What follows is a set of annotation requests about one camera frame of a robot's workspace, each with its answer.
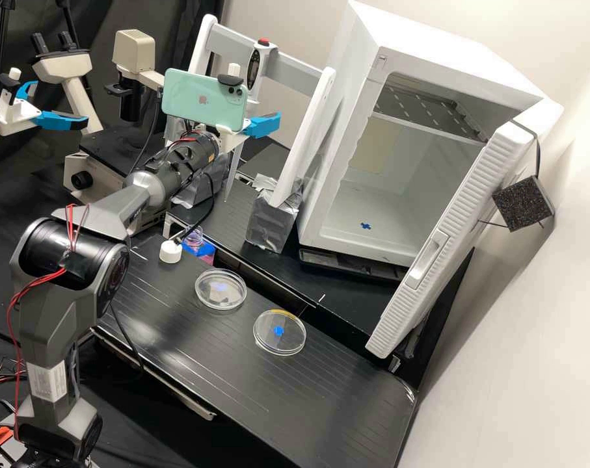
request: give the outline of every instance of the smartphone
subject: smartphone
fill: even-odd
[[[230,86],[205,75],[169,68],[165,72],[163,112],[232,131],[243,129],[248,90],[242,83]]]

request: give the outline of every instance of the black platform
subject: black platform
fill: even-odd
[[[160,262],[161,242],[155,236],[133,248],[114,300],[151,369],[298,466],[395,466],[415,408],[414,394],[401,380],[309,325],[300,353],[267,353],[256,346],[252,326],[276,304],[249,289],[233,313],[208,309],[194,282],[209,267],[186,253],[176,265]],[[98,334],[125,346],[110,315]]]

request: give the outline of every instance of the fridge door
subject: fridge door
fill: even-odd
[[[563,107],[547,98],[515,120],[542,141]],[[463,182],[429,234],[405,278],[386,306],[366,349],[385,358],[425,316],[483,231],[480,219],[494,212],[492,193],[533,146],[533,137],[507,122],[480,151]]]

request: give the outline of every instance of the petri dish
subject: petri dish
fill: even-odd
[[[254,338],[265,351],[278,356],[292,356],[306,344],[306,327],[290,312],[270,309],[256,319]]]
[[[247,297],[243,278],[222,268],[207,270],[195,281],[195,293],[211,309],[230,310],[240,306]]]

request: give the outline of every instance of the robotic arm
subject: robotic arm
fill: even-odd
[[[20,341],[31,394],[18,411],[18,434],[28,449],[20,466],[35,461],[43,463],[38,466],[88,466],[102,420],[80,396],[70,351],[106,312],[126,275],[133,219],[164,205],[219,151],[215,135],[193,133],[130,174],[122,190],[88,208],[76,207],[74,223],[84,219],[73,252],[63,209],[35,221],[21,236],[10,260],[16,290],[61,267],[66,272],[21,299]]]

